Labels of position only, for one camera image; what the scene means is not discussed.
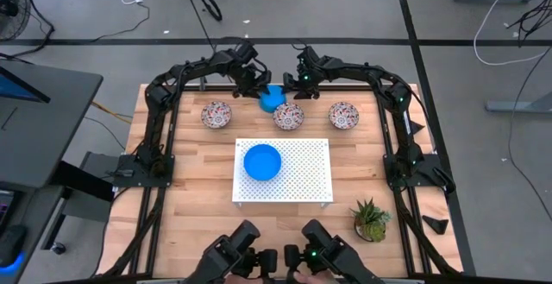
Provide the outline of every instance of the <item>black fan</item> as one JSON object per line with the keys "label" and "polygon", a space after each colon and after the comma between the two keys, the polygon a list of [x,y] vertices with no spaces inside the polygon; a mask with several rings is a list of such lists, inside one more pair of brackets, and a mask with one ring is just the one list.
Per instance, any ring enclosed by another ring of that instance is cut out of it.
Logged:
{"label": "black fan", "polygon": [[17,38],[27,27],[31,0],[0,0],[0,41]]}

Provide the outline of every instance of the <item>succulent plant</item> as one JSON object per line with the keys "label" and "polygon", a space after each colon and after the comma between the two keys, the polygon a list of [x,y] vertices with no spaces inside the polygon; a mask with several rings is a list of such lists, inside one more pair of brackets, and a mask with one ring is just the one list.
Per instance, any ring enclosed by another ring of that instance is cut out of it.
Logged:
{"label": "succulent plant", "polygon": [[359,206],[358,211],[351,210],[354,215],[354,226],[359,227],[359,231],[364,237],[372,239],[374,242],[381,242],[386,238],[386,223],[391,220],[391,214],[388,211],[382,211],[373,204],[373,199],[364,204],[356,201]]}

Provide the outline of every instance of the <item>monitor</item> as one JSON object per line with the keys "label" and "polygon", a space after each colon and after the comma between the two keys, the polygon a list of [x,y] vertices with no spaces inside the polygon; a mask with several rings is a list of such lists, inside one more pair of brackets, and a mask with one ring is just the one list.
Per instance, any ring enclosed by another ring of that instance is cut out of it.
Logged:
{"label": "monitor", "polygon": [[48,103],[50,98],[0,67],[0,97]]}

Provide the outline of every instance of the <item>white pegboard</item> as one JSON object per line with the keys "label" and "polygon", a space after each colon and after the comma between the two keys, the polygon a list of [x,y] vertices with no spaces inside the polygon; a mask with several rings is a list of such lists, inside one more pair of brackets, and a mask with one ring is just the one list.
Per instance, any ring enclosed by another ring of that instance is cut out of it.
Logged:
{"label": "white pegboard", "polygon": [[[251,178],[243,166],[247,151],[268,144],[282,157],[282,168],[271,180]],[[241,202],[319,202],[334,201],[331,188],[329,144],[327,139],[249,139],[235,140],[232,201]]]}

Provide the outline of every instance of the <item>gray floor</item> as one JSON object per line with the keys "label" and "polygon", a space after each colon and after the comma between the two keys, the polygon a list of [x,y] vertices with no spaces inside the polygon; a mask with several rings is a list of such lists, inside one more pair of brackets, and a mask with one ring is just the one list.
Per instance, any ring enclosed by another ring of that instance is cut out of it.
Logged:
{"label": "gray floor", "polygon": [[[145,11],[124,6],[120,0],[35,0],[41,12],[55,24],[54,38],[88,39],[131,28]],[[203,13],[214,37],[368,37],[406,38],[398,0],[217,0],[223,23]],[[202,38],[203,33],[187,0],[145,0],[152,19],[133,33],[114,38]],[[418,38],[472,39],[488,10],[488,4],[451,0],[409,0]],[[481,39],[511,39],[513,22],[530,5],[497,6]],[[536,38],[552,37],[551,27]],[[31,20],[22,38],[39,38]],[[0,47],[14,53],[25,47]],[[275,81],[296,66],[296,51],[287,45],[257,46],[260,58],[273,71]],[[409,82],[417,82],[410,47],[316,45],[320,54],[347,61],[380,64]],[[542,47],[482,47],[486,60],[514,60],[543,51]],[[489,114],[487,99],[511,99],[534,62],[510,66],[484,66],[470,47],[423,47],[423,59],[458,186],[461,209],[479,275],[552,280],[549,258],[552,223],[529,185],[511,166],[507,154],[509,116]],[[96,100],[121,113],[134,109],[137,86],[147,83],[171,65],[208,56],[207,46],[85,46],[47,47],[26,57],[37,64],[100,73],[105,77]],[[537,98],[552,89],[550,59],[535,71],[522,98]],[[227,82],[217,76],[211,82]],[[105,122],[123,142],[125,123],[90,110],[88,116]],[[518,164],[533,180],[548,208],[552,209],[548,139],[552,122],[546,116],[519,115],[515,120],[512,149]],[[118,155],[120,148],[98,124],[84,121],[66,153],[79,164],[86,151]],[[70,244],[64,256],[36,253],[22,283],[83,278],[99,257],[103,226],[69,221],[59,240]]]}

